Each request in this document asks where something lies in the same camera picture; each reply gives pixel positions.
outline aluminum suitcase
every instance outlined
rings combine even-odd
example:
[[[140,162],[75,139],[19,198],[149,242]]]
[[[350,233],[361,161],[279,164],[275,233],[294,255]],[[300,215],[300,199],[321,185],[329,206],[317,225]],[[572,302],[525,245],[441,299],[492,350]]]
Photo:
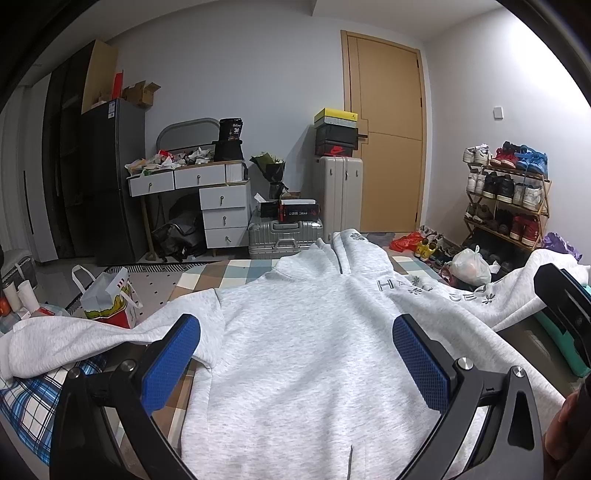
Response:
[[[248,226],[248,252],[252,259],[281,258],[307,250],[317,239],[322,238],[320,220],[295,223],[279,223],[261,218],[257,208]]]

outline door frame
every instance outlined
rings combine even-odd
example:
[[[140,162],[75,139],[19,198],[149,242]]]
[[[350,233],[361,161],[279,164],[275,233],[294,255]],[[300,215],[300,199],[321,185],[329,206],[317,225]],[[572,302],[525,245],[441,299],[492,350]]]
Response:
[[[417,220],[415,221],[415,229],[418,229],[421,223],[421,215],[423,212],[423,193],[425,189],[425,171],[427,165],[427,101],[425,98],[425,77],[423,73],[423,59],[421,58],[421,51],[417,48],[411,48],[400,43],[396,43],[383,38],[371,37],[369,35],[363,35],[361,33],[350,32],[347,30],[340,31],[341,46],[343,49],[343,91],[345,94],[345,110],[351,110],[351,69],[349,65],[349,37],[360,38],[362,40],[370,40],[392,47],[401,48],[413,52],[417,55],[418,60],[418,75],[421,82],[421,98],[423,105],[421,108],[421,114],[423,117],[423,153],[421,155],[421,180],[419,184],[419,195],[417,203]]]

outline shopping bag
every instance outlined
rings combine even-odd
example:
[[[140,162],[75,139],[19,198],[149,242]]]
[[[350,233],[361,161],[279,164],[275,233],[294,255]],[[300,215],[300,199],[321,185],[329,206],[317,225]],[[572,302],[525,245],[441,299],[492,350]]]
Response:
[[[466,282],[468,285],[480,287],[491,282],[491,268],[484,261],[479,253],[480,247],[476,251],[466,248],[453,257],[452,264],[449,267],[450,273]]]
[[[76,277],[78,270],[84,270],[92,278],[92,284],[85,289]],[[82,292],[80,304],[86,318],[98,322],[116,325],[122,328],[133,328],[137,322],[137,310],[143,307],[132,284],[129,282],[129,272],[123,267],[119,273],[101,273],[95,278],[92,273],[81,265],[72,268],[72,280]]]

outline white cup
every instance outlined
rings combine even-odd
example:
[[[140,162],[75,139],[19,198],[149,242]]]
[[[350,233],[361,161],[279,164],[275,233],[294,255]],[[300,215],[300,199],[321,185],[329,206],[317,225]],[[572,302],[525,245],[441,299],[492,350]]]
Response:
[[[17,288],[14,286],[14,282],[4,289],[4,294],[12,311],[18,312],[22,308],[22,303],[21,299],[18,298]]]
[[[33,292],[33,288],[31,287],[31,282],[28,280],[25,280],[18,286],[18,298],[21,299],[22,304],[31,313],[36,312],[40,307],[35,292]]]

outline purple plastic bag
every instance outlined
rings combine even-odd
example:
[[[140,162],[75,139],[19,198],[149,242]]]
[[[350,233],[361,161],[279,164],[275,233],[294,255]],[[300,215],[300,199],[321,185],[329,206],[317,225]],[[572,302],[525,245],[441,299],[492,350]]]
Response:
[[[548,250],[552,250],[553,252],[557,252],[559,254],[571,254],[573,257],[577,259],[577,262],[583,258],[583,254],[579,253],[579,251],[570,245],[564,238],[562,238],[556,232],[548,233],[542,239],[542,246],[543,248],[547,248]]]

